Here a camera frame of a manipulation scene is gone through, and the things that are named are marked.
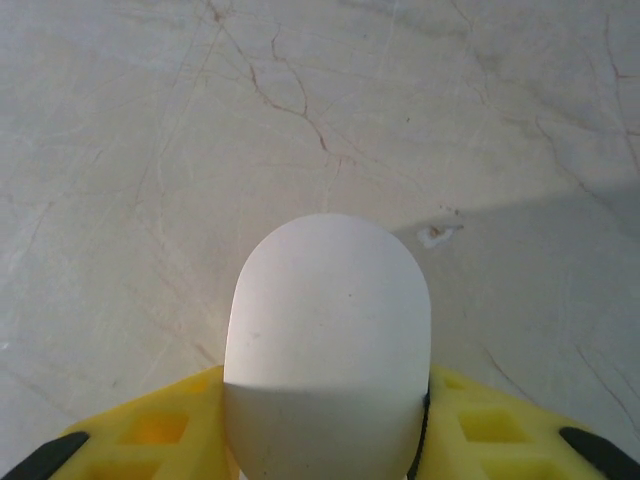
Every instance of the white rounded object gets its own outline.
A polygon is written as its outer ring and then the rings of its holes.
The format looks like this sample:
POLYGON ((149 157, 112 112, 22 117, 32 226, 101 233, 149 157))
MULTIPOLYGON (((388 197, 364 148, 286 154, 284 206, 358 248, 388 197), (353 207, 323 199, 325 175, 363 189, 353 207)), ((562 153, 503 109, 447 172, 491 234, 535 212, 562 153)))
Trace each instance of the white rounded object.
POLYGON ((429 379, 431 306, 400 241, 345 215, 278 228, 236 286, 227 437, 249 480, 400 480, 429 379))

